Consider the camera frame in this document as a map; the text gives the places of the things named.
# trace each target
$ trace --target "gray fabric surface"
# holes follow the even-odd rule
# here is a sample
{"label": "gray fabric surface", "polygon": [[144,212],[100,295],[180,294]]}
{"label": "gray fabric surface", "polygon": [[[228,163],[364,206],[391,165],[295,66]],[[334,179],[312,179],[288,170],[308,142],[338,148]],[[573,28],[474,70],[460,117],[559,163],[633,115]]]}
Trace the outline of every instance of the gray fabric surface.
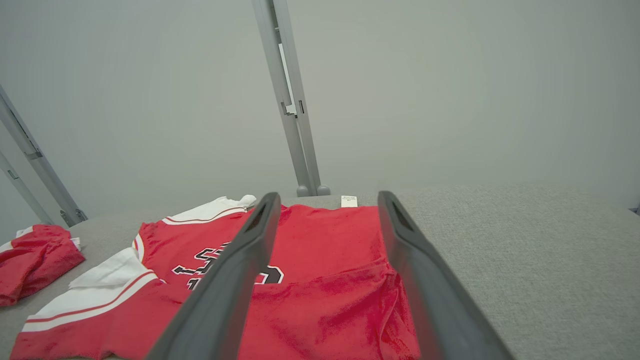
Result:
{"label": "gray fabric surface", "polygon": [[[373,193],[345,195],[358,195],[361,206],[376,204]],[[396,195],[518,359],[638,358],[639,216],[556,186],[448,186]],[[283,199],[296,203],[338,208],[340,197]],[[36,295],[0,309],[0,359],[8,358],[27,315],[130,245],[142,222],[192,206],[73,227],[87,260]]]}

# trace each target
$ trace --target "clothing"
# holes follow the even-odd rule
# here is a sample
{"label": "clothing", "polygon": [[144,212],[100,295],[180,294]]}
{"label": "clothing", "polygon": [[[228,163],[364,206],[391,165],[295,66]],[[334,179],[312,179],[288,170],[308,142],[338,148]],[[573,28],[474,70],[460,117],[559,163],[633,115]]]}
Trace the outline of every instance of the clothing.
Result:
{"label": "clothing", "polygon": [[[219,198],[143,224],[137,250],[80,276],[29,317],[12,359],[143,359],[250,216],[238,203]],[[269,266],[253,288],[239,359],[419,357],[377,208],[283,206]]]}
{"label": "clothing", "polygon": [[84,261],[80,240],[57,225],[34,225],[0,246],[0,306],[46,287]]}

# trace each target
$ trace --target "white label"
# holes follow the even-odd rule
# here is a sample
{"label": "white label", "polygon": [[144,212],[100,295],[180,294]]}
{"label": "white label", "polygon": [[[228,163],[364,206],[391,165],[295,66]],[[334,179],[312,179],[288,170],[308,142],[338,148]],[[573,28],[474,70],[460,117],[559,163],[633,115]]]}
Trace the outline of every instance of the white label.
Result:
{"label": "white label", "polygon": [[340,205],[342,208],[357,208],[358,198],[355,196],[343,195]]}

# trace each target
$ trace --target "folded red cloth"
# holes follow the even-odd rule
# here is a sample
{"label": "folded red cloth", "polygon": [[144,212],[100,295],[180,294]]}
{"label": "folded red cloth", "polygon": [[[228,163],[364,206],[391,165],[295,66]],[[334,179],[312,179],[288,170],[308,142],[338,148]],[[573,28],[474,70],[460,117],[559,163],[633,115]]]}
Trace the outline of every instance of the folded red cloth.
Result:
{"label": "folded red cloth", "polygon": [[84,261],[79,240],[60,226],[34,225],[18,235],[0,246],[0,306],[14,305]]}

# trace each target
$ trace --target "vertical metal beam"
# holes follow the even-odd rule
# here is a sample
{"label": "vertical metal beam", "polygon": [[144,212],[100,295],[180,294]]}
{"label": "vertical metal beam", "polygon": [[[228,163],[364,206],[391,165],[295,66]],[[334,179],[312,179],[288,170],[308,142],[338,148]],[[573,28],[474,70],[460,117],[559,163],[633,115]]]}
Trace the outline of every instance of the vertical metal beam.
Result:
{"label": "vertical metal beam", "polygon": [[302,146],[305,151],[305,160],[307,162],[307,170],[311,186],[314,187],[317,195],[329,195],[331,191],[329,187],[320,182],[320,173],[316,160],[316,150],[311,135],[311,124],[308,117],[308,106],[305,99],[305,92],[302,88],[302,76],[300,74],[300,66],[298,65],[298,55],[296,54],[296,44],[293,41],[293,30],[291,28],[291,20],[289,18],[289,8],[287,0],[273,0],[276,18],[278,21],[278,29],[284,54],[287,59],[287,68],[289,69],[289,80],[293,91],[293,98],[296,103],[296,112],[298,114],[298,124],[300,126],[300,137]]}
{"label": "vertical metal beam", "polygon": [[87,217],[78,208],[60,178],[47,161],[42,150],[29,132],[29,129],[20,118],[4,88],[0,85],[0,120],[6,126],[15,143],[25,155],[29,164],[33,167],[38,177],[47,187],[53,198],[60,206],[60,215],[68,226],[85,221]]}
{"label": "vertical metal beam", "polygon": [[18,176],[18,173],[16,173],[15,169],[11,164],[9,164],[9,161],[5,158],[2,152],[0,152],[0,170],[2,170],[9,178],[15,189],[18,190],[20,195],[22,195],[24,201],[27,202],[40,221],[45,224],[53,224],[53,221],[47,215],[47,212],[44,211],[40,203],[36,200],[31,191],[29,191],[29,188],[27,188],[27,186],[22,182],[20,176]]}
{"label": "vertical metal beam", "polygon": [[258,22],[258,30],[262,39],[264,54],[271,75],[273,91],[276,93],[278,101],[278,109],[282,126],[289,145],[289,153],[293,162],[293,169],[298,180],[298,189],[296,190],[299,197],[316,194],[315,186],[312,186],[309,172],[307,170],[307,162],[305,161],[305,153],[303,151],[302,142],[298,134],[298,124],[294,115],[288,115],[286,106],[291,103],[289,97],[289,89],[287,87],[286,76],[280,58],[280,48],[278,46],[278,34],[276,28],[278,24],[273,17],[272,2],[269,0],[253,0],[253,10],[255,18]]}

